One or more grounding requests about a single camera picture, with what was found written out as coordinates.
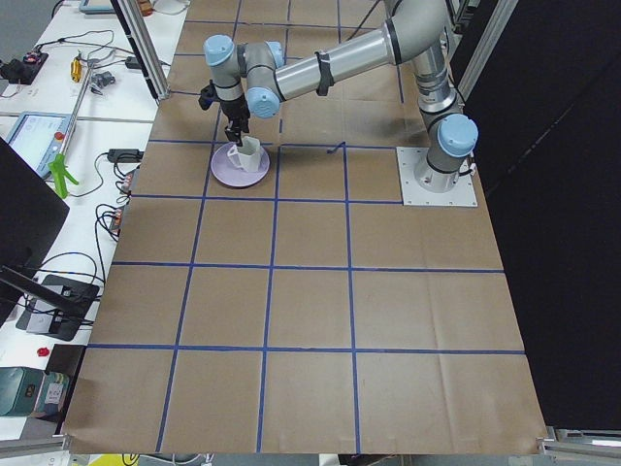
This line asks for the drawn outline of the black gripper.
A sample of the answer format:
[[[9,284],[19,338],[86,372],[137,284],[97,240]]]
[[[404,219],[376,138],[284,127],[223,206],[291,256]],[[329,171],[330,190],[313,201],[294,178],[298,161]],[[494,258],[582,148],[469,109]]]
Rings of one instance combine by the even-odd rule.
[[[220,99],[220,108],[231,123],[224,129],[228,141],[236,142],[236,145],[241,147],[244,143],[245,127],[248,127],[250,119],[250,111],[245,96],[242,94],[234,100]]]

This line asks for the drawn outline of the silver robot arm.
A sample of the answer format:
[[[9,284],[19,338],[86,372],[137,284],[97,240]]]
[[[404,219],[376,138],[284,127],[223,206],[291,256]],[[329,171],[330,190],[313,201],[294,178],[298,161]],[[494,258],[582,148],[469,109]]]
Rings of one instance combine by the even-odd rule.
[[[217,103],[228,119],[227,139],[240,144],[252,117],[274,117],[285,101],[311,92],[325,96],[336,83],[408,62],[431,142],[414,168],[415,179],[431,192],[451,190],[466,173],[462,165],[474,151],[478,129],[459,112],[458,92],[449,83],[441,48],[446,6],[434,0],[388,1],[385,10],[387,18],[377,29],[292,64],[284,62],[278,42],[237,44],[227,35],[210,36],[204,54],[212,78],[200,92],[200,107]]]

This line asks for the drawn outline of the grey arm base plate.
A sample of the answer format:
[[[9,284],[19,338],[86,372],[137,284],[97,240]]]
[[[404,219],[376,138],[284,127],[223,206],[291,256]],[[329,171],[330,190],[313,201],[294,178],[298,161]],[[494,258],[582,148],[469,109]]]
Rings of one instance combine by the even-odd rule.
[[[476,208],[473,174],[466,161],[452,174],[435,171],[428,148],[396,147],[403,204],[407,207]]]

